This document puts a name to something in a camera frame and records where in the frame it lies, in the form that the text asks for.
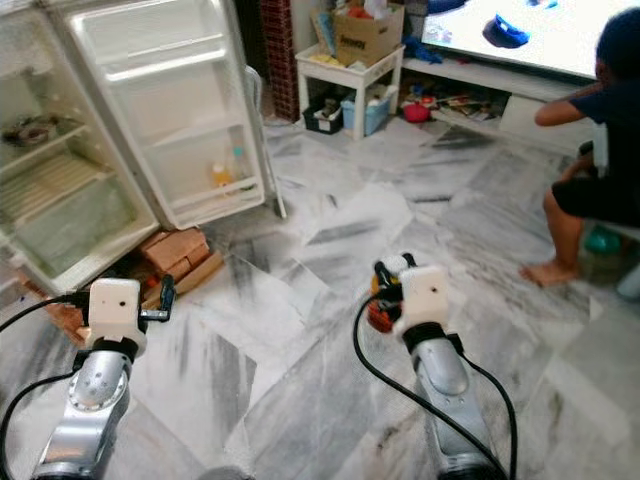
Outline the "white fridge door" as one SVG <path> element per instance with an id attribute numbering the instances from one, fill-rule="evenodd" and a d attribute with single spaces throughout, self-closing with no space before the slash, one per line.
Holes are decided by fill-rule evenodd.
<path id="1" fill-rule="evenodd" d="M 275 188 L 232 0 L 56 0 L 49 10 L 166 227 L 269 204 Z M 230 170 L 234 146 L 251 173 L 216 188 L 211 166 Z"/>

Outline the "orange brick stack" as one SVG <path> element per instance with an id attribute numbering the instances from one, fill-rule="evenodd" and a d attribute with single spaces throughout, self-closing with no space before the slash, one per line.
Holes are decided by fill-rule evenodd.
<path id="1" fill-rule="evenodd" d="M 204 232 L 197 228 L 160 230 L 141 244 L 138 253 L 143 287 L 154 287 L 165 275 L 180 282 L 212 255 Z"/>
<path id="2" fill-rule="evenodd" d="M 18 280 L 18 285 L 20 287 L 17 301 L 20 306 L 19 312 L 26 311 L 35 303 L 49 298 L 31 280 Z M 74 347 L 83 348 L 87 346 L 86 338 L 90 333 L 90 329 L 83 323 L 83 314 L 82 308 L 70 305 L 70 303 L 51 303 L 49 306 L 20 316 L 20 320 L 47 320 L 61 330 L 61 333 L 70 340 Z"/>

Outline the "clear crisper drawer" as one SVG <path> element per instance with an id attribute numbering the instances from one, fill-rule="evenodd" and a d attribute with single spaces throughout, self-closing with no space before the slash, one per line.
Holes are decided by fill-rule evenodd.
<path id="1" fill-rule="evenodd" d="M 59 276 L 119 236 L 137 211 L 118 180 L 96 180 L 17 230 L 18 242 L 50 276 Z"/>

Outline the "small orange drink bottle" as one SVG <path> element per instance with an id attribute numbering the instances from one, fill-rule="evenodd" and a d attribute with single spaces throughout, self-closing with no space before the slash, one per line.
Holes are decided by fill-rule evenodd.
<path id="1" fill-rule="evenodd" d="M 211 166 L 211 180 L 216 188 L 225 188 L 236 182 L 236 177 L 224 164 Z"/>

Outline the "clear bottle with green cap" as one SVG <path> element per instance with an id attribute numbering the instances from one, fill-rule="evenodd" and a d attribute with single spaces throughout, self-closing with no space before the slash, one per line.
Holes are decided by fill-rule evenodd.
<path id="1" fill-rule="evenodd" d="M 230 174 L 233 175 L 234 182 L 239 182 L 239 180 L 243 180 L 251 173 L 250 168 L 244 165 L 244 160 L 246 160 L 246 156 L 244 156 L 244 148 L 241 146 L 234 146 L 230 148 L 230 154 L 232 154 L 232 160 L 230 160 L 229 163 Z"/>

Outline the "blue storage bin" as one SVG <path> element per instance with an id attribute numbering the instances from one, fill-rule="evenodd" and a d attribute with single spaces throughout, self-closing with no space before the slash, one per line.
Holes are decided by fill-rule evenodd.
<path id="1" fill-rule="evenodd" d="M 366 91 L 366 108 L 364 115 L 364 136 L 374 134 L 387 120 L 390 110 L 396 105 L 397 87 L 388 87 L 384 84 L 374 84 Z M 356 93 L 348 93 L 342 101 L 340 108 L 343 111 L 344 128 L 355 132 L 355 96 Z"/>

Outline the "red bowl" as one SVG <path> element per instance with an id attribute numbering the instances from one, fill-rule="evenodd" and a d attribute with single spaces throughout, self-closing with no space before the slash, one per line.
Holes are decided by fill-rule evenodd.
<path id="1" fill-rule="evenodd" d="M 433 104 L 425 99 L 406 101 L 401 111 L 404 120 L 410 124 L 422 124 L 433 118 Z"/>

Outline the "black storage basket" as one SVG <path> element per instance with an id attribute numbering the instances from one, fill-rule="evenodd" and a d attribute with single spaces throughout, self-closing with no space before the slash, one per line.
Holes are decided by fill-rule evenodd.
<path id="1" fill-rule="evenodd" d="M 343 109 L 337 97 L 325 96 L 310 102 L 301 114 L 307 131 L 334 134 L 344 127 Z"/>

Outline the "teal plastic object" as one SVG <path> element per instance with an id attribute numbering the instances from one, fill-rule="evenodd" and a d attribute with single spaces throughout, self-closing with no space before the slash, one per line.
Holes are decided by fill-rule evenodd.
<path id="1" fill-rule="evenodd" d="M 585 250 L 593 255 L 612 256 L 622 250 L 622 238 L 614 230 L 604 227 L 594 227 L 586 234 Z"/>

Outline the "white TV bench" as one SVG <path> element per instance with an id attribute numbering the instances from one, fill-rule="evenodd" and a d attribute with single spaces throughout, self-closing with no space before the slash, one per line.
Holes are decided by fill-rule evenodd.
<path id="1" fill-rule="evenodd" d="M 579 146 L 595 138 L 596 125 L 589 119 L 556 127 L 539 127 L 535 124 L 536 110 L 549 101 L 572 93 L 577 88 L 576 84 L 552 79 L 541 73 L 521 72 L 513 67 L 486 64 L 484 61 L 462 63 L 452 58 L 439 64 L 410 58 L 403 60 L 402 70 L 452 79 L 472 87 L 486 87 L 502 92 L 507 97 L 506 109 L 497 119 L 476 122 L 444 110 L 433 114 L 440 122 L 570 156 L 579 154 Z"/>

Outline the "dark bowl of food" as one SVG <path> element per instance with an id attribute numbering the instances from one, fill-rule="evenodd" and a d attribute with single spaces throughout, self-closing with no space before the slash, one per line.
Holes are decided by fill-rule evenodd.
<path id="1" fill-rule="evenodd" d="M 24 116 L 3 132 L 3 141 L 14 147 L 32 147 L 49 141 L 58 132 L 61 120 L 56 115 Z"/>

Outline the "child in dark clothes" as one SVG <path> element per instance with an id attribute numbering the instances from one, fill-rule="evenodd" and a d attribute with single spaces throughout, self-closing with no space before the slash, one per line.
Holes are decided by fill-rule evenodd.
<path id="1" fill-rule="evenodd" d="M 582 119 L 605 127 L 602 140 L 581 151 L 545 193 L 554 256 L 520 271 L 539 287 L 568 283 L 579 274 L 586 220 L 640 227 L 640 6 L 605 23 L 596 42 L 595 77 L 593 84 L 548 102 L 535 115 L 541 127 Z"/>

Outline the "white side table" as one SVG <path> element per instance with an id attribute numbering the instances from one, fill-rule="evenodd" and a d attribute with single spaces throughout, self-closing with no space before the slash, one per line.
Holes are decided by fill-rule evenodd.
<path id="1" fill-rule="evenodd" d="M 399 82 L 401 82 L 401 69 L 404 64 L 404 45 L 398 46 L 385 58 L 375 61 L 370 67 L 364 69 L 352 69 L 348 67 L 335 67 L 325 61 L 315 61 L 314 55 L 320 51 L 320 44 L 316 44 L 294 55 L 297 70 L 298 113 L 305 113 L 310 108 L 311 93 L 308 92 L 308 81 L 321 81 L 335 86 L 351 88 L 355 91 L 358 106 L 353 116 L 352 127 L 349 128 L 349 136 L 352 140 L 360 142 L 362 138 L 371 133 L 369 125 L 380 125 L 385 119 L 397 114 L 399 100 Z M 372 95 L 372 84 L 380 84 L 385 87 L 383 95 L 378 95 L 381 105 L 387 105 L 387 114 L 384 118 L 369 120 L 369 104 Z"/>

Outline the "brown cardboard box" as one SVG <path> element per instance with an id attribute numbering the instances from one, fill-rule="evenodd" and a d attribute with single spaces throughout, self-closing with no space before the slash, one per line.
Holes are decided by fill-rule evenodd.
<path id="1" fill-rule="evenodd" d="M 366 67 L 378 63 L 402 44 L 404 6 L 389 4 L 384 18 L 356 18 L 348 8 L 334 10 L 335 59 L 344 65 L 362 61 Z"/>

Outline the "red brick pillar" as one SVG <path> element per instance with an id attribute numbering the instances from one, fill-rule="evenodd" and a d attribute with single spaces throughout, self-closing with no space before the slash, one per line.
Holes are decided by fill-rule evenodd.
<path id="1" fill-rule="evenodd" d="M 298 120 L 296 65 L 291 0 L 259 0 L 271 109 L 275 118 Z"/>

